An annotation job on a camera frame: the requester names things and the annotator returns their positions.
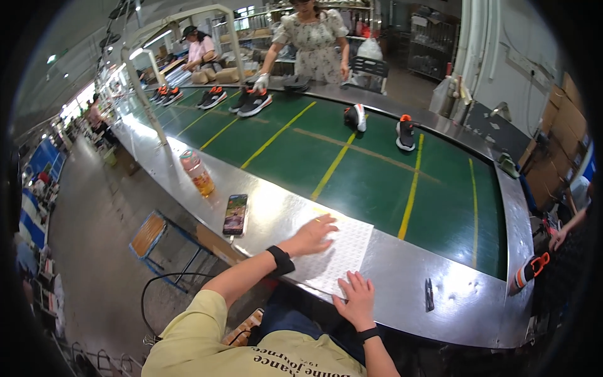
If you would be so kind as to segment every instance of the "white glove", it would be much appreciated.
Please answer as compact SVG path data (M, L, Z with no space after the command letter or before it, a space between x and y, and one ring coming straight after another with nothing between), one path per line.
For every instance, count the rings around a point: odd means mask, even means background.
M270 74L261 74L260 77L257 78L257 81L253 85L253 90L262 91L268 87L268 83L270 82Z

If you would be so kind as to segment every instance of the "ceiling light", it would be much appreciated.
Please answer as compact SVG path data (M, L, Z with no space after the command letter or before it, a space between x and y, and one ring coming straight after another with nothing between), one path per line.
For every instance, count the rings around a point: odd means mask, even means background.
M138 55L140 55L140 53L142 52L142 48L137 49L136 51L134 51L132 53L132 55L130 55L130 60L134 59L135 57L137 57Z
M153 39L152 41L145 43L145 45L143 46L143 48L147 48L150 45L154 44L156 41L160 40L161 38L165 37L166 35L168 35L169 33L171 33L171 30L166 31L165 33L161 34L159 37Z

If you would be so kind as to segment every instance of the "hand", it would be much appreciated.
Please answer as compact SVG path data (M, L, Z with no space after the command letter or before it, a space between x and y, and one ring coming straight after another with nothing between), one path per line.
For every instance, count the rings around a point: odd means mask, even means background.
M336 220L331 215L323 215L310 220L297 231L297 233L277 246L290 257L316 254L323 252L331 246L333 240L323 242L323 238L330 232L337 232L334 223Z
M268 87L268 83L270 83L270 74L261 74L253 85L253 90L262 91Z
M341 78L343 79L343 81L346 81L349 75L350 67L346 62L341 62Z
M358 271L356 273L348 271L347 278L350 283L337 279L341 289L346 293L347 303L343 303L339 297L332 295L333 304L337 312L350 321L356 331L372 329L375 327L373 321L375 288L373 283L371 279L365 281Z
M550 252L557 251L557 249L559 249L559 246L561 246L563 241L565 241L566 237L567 237L567 231L564 230L563 228L561 228L561 230L559 230L557 233L555 233L555 235L549 241L549 251Z

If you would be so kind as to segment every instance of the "phone screen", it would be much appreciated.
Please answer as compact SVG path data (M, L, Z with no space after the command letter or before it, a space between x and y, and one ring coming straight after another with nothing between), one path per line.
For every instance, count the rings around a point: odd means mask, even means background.
M243 234L245 227L245 215L247 214L247 195L231 195L226 206L224 227L222 233L226 235Z

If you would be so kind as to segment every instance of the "black fitness band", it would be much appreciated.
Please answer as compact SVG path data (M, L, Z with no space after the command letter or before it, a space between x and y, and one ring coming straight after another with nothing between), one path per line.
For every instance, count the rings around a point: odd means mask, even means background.
M266 250L272 254L274 262L276 262L276 269L272 271L272 276L283 276L284 274L295 271L295 265L289 257L289 254L281 250L280 247L272 245Z
M363 344L364 344L364 341L366 339L369 339L369 338L372 338L372 337L380 337L380 335L379 335L379 329L377 328L377 326L373 327L372 329L361 331L357 335L358 335L358 339Z

